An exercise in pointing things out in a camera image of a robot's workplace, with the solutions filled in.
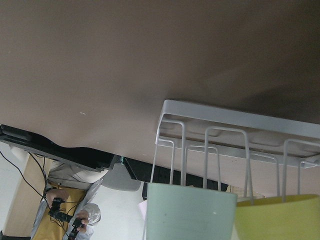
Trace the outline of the green cup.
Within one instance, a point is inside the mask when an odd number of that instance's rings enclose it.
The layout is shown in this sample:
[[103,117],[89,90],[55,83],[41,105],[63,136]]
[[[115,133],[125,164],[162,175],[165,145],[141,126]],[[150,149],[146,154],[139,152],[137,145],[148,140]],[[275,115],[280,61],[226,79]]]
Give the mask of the green cup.
[[237,195],[224,191],[150,183],[146,239],[229,240]]

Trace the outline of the yellow cup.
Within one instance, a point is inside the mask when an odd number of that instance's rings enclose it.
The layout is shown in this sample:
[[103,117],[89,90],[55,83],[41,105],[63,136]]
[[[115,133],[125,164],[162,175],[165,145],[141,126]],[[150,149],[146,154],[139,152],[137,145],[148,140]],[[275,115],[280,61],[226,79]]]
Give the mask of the yellow cup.
[[318,240],[320,196],[287,195],[237,203],[235,229],[240,240]]

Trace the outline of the seated person in background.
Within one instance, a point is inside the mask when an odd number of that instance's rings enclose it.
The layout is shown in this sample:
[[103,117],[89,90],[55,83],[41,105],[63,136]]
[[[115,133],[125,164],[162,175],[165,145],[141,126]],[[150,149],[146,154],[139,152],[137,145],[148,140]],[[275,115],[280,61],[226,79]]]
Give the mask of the seated person in background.
[[[76,218],[82,220],[83,227],[77,229],[77,240],[89,240],[95,226],[101,220],[101,210],[94,198],[108,172],[90,171],[57,160],[52,161],[48,173],[46,199],[42,200],[31,231],[32,240],[67,240]],[[62,210],[71,214],[70,222],[59,223],[49,215],[52,202],[60,198]]]

